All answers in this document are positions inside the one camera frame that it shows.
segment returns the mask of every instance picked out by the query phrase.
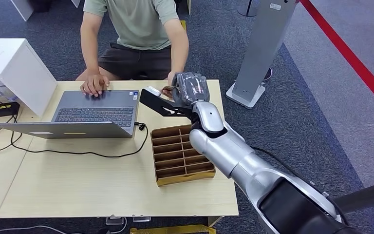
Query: laptop keyboard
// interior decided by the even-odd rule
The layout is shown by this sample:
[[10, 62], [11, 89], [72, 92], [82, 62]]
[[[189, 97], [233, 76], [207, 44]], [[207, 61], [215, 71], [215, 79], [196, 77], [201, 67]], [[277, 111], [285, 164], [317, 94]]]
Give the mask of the laptop keyboard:
[[63, 108], [55, 122], [105, 122], [112, 121], [120, 127], [131, 127], [133, 107], [121, 108]]

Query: red line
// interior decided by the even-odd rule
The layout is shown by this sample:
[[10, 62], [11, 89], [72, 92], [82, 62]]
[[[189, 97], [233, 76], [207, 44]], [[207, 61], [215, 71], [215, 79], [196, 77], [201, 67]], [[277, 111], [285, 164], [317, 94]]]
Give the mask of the red line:
[[329, 40], [333, 43], [333, 45], [335, 45], [346, 61], [352, 66], [352, 68], [374, 94], [374, 75], [369, 71], [368, 68], [365, 67], [365, 65], [352, 52], [348, 45], [342, 40], [342, 38], [340, 38], [340, 36], [309, 0], [301, 0], [300, 2], [306, 8], [307, 12], [309, 12], [310, 16], [312, 16], [312, 18], [316, 21], [322, 31], [326, 34]]

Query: cardboard divider box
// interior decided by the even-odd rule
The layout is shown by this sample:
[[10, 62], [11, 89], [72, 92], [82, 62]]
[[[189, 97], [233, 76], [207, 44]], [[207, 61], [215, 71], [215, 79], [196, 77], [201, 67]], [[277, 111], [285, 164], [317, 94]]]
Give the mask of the cardboard divider box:
[[210, 178], [214, 165], [193, 149], [191, 125], [155, 129], [151, 132], [155, 178], [158, 186]]

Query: dark shorts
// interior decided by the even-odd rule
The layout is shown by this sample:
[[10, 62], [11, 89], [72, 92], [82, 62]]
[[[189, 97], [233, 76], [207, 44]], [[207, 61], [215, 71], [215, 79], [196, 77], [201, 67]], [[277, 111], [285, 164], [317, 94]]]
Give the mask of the dark shorts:
[[162, 50], [135, 50], [111, 43], [98, 65], [120, 79], [165, 79], [171, 71], [171, 46]]

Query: silver robotic arm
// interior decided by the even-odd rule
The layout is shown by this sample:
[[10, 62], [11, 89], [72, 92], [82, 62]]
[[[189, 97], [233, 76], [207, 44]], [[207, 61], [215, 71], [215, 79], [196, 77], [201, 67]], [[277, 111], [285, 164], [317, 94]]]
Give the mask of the silver robotic arm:
[[243, 137], [223, 121], [206, 95], [199, 74], [173, 82], [176, 102], [160, 98], [148, 87], [140, 101], [163, 116], [184, 116], [192, 122], [190, 142], [227, 178], [232, 178], [255, 208], [260, 223], [272, 234], [356, 234], [344, 225], [334, 205], [302, 179], [274, 168], [255, 154]]

